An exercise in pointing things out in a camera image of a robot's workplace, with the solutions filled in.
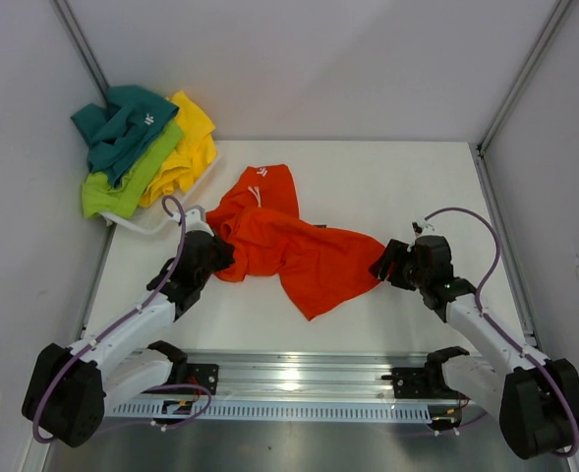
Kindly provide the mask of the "orange shorts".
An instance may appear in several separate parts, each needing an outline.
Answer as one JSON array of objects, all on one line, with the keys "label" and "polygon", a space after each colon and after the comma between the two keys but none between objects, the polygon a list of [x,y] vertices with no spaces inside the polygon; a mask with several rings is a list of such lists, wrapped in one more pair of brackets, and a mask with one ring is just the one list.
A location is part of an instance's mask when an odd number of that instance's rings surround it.
[{"label": "orange shorts", "polygon": [[217,278],[237,283],[276,275],[308,321],[378,285],[371,266],[384,246],[362,233],[302,220],[285,164],[246,168],[206,221],[234,248],[234,262]]}]

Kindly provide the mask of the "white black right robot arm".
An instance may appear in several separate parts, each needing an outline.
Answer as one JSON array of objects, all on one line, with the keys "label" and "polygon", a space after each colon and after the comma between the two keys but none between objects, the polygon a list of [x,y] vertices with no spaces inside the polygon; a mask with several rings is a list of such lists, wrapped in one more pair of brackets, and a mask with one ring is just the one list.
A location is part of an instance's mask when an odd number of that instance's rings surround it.
[{"label": "white black right robot arm", "polygon": [[577,451],[577,370],[566,359],[552,360],[517,342],[481,305],[477,288],[455,275],[444,237],[420,236],[414,244],[390,240],[371,273],[419,292],[425,306],[480,355],[452,346],[428,354],[421,368],[393,369],[386,379],[396,398],[468,398],[497,420],[505,442],[522,459]]}]

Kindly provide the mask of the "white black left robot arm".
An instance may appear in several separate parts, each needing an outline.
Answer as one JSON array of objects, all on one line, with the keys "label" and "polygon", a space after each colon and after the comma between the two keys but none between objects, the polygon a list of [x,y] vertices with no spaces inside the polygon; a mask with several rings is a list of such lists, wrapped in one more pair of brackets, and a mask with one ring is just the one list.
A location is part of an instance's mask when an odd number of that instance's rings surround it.
[{"label": "white black left robot arm", "polygon": [[184,390],[211,398],[212,387],[192,381],[187,353],[156,335],[189,311],[210,277],[233,262],[232,245],[206,231],[191,231],[127,314],[67,347],[46,346],[22,407],[33,438],[78,447],[96,433],[107,412],[140,393]]}]

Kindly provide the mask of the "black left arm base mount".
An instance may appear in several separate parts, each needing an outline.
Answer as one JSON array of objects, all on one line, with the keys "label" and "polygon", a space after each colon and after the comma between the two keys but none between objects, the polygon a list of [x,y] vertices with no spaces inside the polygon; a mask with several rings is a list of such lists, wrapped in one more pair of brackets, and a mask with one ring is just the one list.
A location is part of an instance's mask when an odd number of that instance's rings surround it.
[{"label": "black left arm base mount", "polygon": [[216,394],[219,380],[217,364],[191,363],[186,352],[162,340],[151,343],[147,348],[162,354],[171,363],[166,383],[152,387],[148,392],[203,395],[208,390],[210,395]]}]

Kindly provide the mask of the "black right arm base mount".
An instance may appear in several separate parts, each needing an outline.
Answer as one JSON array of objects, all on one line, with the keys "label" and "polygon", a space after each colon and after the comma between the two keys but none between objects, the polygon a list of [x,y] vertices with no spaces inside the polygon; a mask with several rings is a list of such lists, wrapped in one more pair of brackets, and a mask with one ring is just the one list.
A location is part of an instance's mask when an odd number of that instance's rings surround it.
[{"label": "black right arm base mount", "polygon": [[430,353],[422,367],[394,367],[380,379],[391,384],[397,399],[455,400],[460,393],[447,386],[442,367],[448,360],[468,355],[459,346],[443,348]]}]

